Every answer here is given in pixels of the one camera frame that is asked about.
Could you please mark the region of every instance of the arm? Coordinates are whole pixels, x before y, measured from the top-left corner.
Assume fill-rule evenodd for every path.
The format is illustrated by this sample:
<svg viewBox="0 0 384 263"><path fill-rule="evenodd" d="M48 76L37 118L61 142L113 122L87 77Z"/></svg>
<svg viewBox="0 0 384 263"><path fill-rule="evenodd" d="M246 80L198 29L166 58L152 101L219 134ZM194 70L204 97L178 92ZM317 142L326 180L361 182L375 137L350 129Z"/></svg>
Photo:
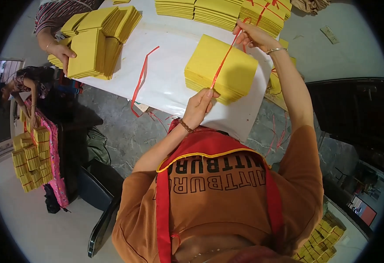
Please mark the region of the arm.
<svg viewBox="0 0 384 263"><path fill-rule="evenodd" d="M34 81L25 77L24 78L24 86L31 89L31 114L30 114L30 123L36 128L36 104L37 104L37 87Z"/></svg>
<svg viewBox="0 0 384 263"><path fill-rule="evenodd" d="M244 45L248 45L250 48L258 47L263 52L282 47L277 40L262 29L237 20L237 27L234 29L233 34L237 34L240 29L244 29L245 32L242 32L237 38L237 44L243 42ZM287 51L277 50L269 55L277 70L285 105L290 115L291 133L293 134L297 129L305 125L314 127L313 108L309 91L291 62Z"/></svg>
<svg viewBox="0 0 384 263"><path fill-rule="evenodd" d="M28 112L27 110L27 106L25 105L25 103L23 102L21 96L19 93L14 93L12 94L12 96L14 96L15 98L15 101L16 103L20 106L20 108L22 109L22 112L24 113L24 115L29 119L30 118L30 113Z"/></svg>
<svg viewBox="0 0 384 263"><path fill-rule="evenodd" d="M75 58L77 55L66 45L59 45L52 36L50 27L45 27L37 33L37 41L40 48L47 53L55 55L63 63L63 72L68 76L69 58Z"/></svg>
<svg viewBox="0 0 384 263"><path fill-rule="evenodd" d="M219 97L210 89L202 89L189 99L183 121L189 128L195 129L204 120L205 114L212 108L212 98ZM176 126L162 141L155 144L137 161L132 172L151 172L182 142L188 131L182 126Z"/></svg>

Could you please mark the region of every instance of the red apron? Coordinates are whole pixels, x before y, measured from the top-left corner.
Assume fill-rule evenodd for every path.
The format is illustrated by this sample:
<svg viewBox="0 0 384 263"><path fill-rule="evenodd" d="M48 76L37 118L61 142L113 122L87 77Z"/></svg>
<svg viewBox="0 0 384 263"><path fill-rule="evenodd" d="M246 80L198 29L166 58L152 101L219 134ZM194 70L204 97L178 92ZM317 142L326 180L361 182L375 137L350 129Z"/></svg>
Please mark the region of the red apron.
<svg viewBox="0 0 384 263"><path fill-rule="evenodd" d="M175 119L170 130L175 127L178 121ZM237 151L250 151L262 159L265 168L267 207L271 230L275 240L275 250L279 252L283 246L283 214L281 196L277 184L274 182L269 168L262 155L251 148L242 145L239 141L230 136L223 135L213 129L199 127L194 133L189 134L173 154L165 160L157 175L156 186L156 220L157 220L157 246L161 263L171 263L172 246L169 230L169 209L170 195L168 188L167 168L175 161L189 156L205 156L215 158Z"/></svg>

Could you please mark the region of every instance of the yellow trim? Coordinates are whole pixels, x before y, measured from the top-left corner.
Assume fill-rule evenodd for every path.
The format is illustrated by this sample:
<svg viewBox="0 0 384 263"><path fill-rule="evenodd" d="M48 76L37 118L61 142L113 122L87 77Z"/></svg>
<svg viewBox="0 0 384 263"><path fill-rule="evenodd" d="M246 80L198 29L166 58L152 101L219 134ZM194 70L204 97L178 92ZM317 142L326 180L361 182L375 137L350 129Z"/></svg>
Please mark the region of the yellow trim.
<svg viewBox="0 0 384 263"><path fill-rule="evenodd" d="M161 169L161 170L157 170L156 172L163 172L163 171L165 171L165 170L166 170L172 163L174 163L175 161L177 161L177 160L179 160L179 159L185 158L185 157L199 155L199 156L205 156L205 157L207 157L207 158L215 158L215 157L220 157L220 156L228 155L228 154L231 154L231 153L234 153L234 152L237 152L237 151L251 151L251 152L254 152L254 153L260 155L265 163L267 162L267 161L265 160L265 158L264 158L260 153L258 153L258 152L255 151L255 150L248 149L248 148L238 148L238 149L234 149L234 150L230 150L230 151L222 152L222 153L215 154L215 155L208 155L208 154L204 154L204 153L202 153L202 152L194 152L194 153L190 153L190 154L180 155L179 157L176 157L173 161L171 161L166 167L164 167L164 168ZM159 165L158 167L161 167L161 165L162 165L166 160L167 160L167 159L163 160L163 161L160 163L160 165Z"/></svg>

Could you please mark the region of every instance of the brown t-shirt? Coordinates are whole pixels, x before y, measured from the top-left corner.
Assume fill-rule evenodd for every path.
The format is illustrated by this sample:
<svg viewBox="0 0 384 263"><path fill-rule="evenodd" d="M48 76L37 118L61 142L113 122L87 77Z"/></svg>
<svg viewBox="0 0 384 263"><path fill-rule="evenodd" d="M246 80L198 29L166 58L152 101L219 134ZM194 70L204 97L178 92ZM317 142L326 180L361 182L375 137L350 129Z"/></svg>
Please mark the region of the brown t-shirt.
<svg viewBox="0 0 384 263"><path fill-rule="evenodd" d="M212 159L191 156L168 168L173 254L191 236L237 234L256 245L272 243L265 171L252 157L246 151ZM282 254L292 255L322 217L322 174L312 127L294 132L278 173L271 174L283 202ZM155 188L155 174L135 172L123 183L112 241L125 262L160 262Z"/></svg>

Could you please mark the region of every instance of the chair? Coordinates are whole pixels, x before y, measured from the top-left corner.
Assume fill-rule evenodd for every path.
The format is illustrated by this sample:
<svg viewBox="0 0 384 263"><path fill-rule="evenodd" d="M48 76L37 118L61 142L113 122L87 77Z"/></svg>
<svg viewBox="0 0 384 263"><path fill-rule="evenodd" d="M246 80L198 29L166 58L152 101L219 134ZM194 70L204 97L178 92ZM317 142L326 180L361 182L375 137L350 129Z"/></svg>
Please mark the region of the chair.
<svg viewBox="0 0 384 263"><path fill-rule="evenodd" d="M103 211L90 235L88 256L92 258L100 250L112 215L121 203L123 178L111 166L93 159L80 167L77 183L79 196Z"/></svg>

